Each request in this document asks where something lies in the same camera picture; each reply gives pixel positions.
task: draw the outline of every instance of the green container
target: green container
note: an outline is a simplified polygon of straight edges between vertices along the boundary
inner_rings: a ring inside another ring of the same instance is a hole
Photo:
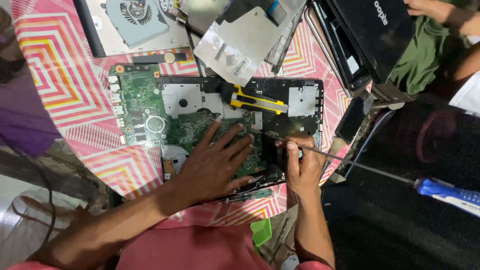
[[[250,228],[253,232],[252,240],[255,247],[265,244],[265,242],[272,238],[272,224],[270,223],[270,219],[251,223]]]

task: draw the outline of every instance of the black laptop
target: black laptop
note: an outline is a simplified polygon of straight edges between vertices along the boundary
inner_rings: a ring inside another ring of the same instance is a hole
[[[385,83],[415,34],[403,0],[315,0],[344,85]]]

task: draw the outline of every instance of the table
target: table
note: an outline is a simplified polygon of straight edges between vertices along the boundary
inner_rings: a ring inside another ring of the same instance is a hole
[[[77,157],[108,186],[132,199],[162,184],[160,150],[122,146],[105,78],[110,66],[132,62],[132,56],[93,58],[72,0],[15,0],[12,14],[20,48],[29,64],[43,104]],[[162,74],[198,75],[189,49],[186,61],[160,64]],[[272,77],[263,63],[255,76]],[[325,55],[305,21],[299,24],[283,64],[284,77],[324,81],[322,150],[328,151],[335,128],[350,99],[345,95]],[[344,157],[349,146],[338,155]],[[339,165],[334,160],[321,183]],[[285,184],[273,188],[273,198],[229,204],[209,203],[183,210],[161,228],[187,225],[226,226],[270,218],[294,205]]]

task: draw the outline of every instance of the black cable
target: black cable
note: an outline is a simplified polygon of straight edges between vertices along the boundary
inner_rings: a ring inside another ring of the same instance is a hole
[[[45,238],[43,239],[43,242],[42,242],[42,246],[44,246],[51,234],[52,234],[52,231],[53,231],[53,227],[55,226],[55,219],[57,217],[57,213],[56,213],[56,209],[55,209],[55,205],[53,204],[53,191],[52,191],[52,184],[50,183],[50,181],[48,180],[47,176],[45,175],[45,172],[43,172],[42,168],[36,164],[35,162],[33,162],[31,159],[29,159],[24,153],[20,152],[17,148],[15,148],[14,146],[11,145],[10,141],[5,137],[5,135],[3,135],[2,132],[0,132],[0,138],[2,139],[2,141],[8,146],[10,147],[10,149],[12,149],[17,155],[19,155],[20,157],[22,157],[23,159],[25,159],[28,163],[32,164],[35,169],[38,171],[38,173],[40,174],[40,177],[42,178],[44,184],[45,184],[45,187],[47,187],[48,189],[48,203],[50,204],[50,206],[52,207],[52,220],[50,222],[50,226],[48,227],[48,231],[47,231],[47,234],[45,235]]]

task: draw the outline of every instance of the pink shirt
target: pink shirt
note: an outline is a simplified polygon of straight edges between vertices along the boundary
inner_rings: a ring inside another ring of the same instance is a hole
[[[24,262],[8,270],[54,270]],[[249,225],[150,229],[123,249],[117,270],[271,270],[253,251]],[[295,270],[331,270],[320,262],[304,262]]]

